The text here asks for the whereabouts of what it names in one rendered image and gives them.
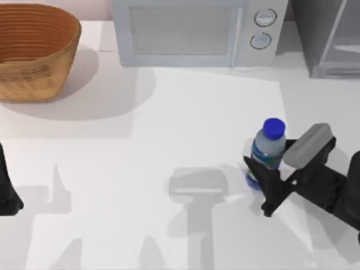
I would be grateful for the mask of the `clear bottle with blue cap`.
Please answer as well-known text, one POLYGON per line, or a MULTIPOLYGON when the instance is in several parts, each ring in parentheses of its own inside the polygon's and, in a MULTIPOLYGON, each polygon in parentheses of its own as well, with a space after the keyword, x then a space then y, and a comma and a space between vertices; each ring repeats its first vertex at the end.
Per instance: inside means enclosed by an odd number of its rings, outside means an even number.
POLYGON ((286 148, 285 129, 281 119, 266 119, 253 140, 250 157, 267 169, 278 169, 286 148))

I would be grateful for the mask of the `pale grey rounded box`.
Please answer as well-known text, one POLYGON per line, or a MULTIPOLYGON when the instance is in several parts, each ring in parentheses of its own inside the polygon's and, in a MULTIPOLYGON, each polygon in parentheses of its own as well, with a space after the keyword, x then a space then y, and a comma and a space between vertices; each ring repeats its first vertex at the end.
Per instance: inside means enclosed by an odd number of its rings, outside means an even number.
POLYGON ((332 138, 333 133, 328 123, 313 124, 285 151, 283 161, 292 168, 303 169, 332 138))

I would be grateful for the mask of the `round microwave knob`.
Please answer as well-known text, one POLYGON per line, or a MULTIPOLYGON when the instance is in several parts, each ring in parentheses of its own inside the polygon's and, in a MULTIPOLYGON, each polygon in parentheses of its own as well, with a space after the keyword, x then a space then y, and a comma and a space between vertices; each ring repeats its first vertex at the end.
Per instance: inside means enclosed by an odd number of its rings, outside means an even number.
POLYGON ((275 23, 277 13, 273 9, 260 10, 254 15, 254 22, 257 26, 266 28, 275 23))
POLYGON ((250 38, 249 44, 255 50, 264 50, 268 48, 272 43, 272 37, 268 33, 260 33, 250 38))

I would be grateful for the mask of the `grey cabinet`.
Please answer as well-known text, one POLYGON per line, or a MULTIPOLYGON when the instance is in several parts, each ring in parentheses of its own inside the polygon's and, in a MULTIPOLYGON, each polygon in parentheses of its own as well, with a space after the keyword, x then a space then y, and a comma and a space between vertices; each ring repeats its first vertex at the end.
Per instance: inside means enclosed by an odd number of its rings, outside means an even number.
POLYGON ((292 0, 294 20, 311 78, 320 78, 318 65, 340 2, 341 0, 292 0))

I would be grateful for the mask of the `grey cabinet door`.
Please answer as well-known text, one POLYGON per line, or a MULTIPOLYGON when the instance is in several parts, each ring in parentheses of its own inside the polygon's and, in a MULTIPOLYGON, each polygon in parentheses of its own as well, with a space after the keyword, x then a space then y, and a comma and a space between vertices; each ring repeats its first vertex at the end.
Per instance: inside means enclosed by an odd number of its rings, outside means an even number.
POLYGON ((360 79, 360 0, 341 0, 318 71, 320 78, 360 79))

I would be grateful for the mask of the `microwave oven door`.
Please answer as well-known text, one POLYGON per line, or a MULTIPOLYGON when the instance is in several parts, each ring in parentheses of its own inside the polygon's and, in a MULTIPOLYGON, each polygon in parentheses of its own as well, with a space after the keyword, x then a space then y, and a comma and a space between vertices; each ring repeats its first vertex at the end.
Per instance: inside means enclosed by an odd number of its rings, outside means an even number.
POLYGON ((232 66, 244 0, 112 0, 123 66, 232 66))

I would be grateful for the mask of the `brown woven basket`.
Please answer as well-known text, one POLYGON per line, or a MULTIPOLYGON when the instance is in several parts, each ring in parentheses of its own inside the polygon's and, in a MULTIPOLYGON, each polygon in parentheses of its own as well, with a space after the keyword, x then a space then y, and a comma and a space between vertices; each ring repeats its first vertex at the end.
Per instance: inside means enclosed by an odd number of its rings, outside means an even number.
POLYGON ((59 7, 0 3, 0 101, 56 97, 73 66, 79 20, 59 7))

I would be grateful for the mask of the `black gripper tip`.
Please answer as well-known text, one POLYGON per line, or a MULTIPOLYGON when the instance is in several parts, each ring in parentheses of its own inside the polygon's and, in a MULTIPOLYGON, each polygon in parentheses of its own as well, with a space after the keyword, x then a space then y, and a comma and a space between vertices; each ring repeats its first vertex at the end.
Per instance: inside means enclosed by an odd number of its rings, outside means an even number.
POLYGON ((5 153, 0 143, 0 217, 15 216, 23 208, 24 203, 10 180, 5 153))

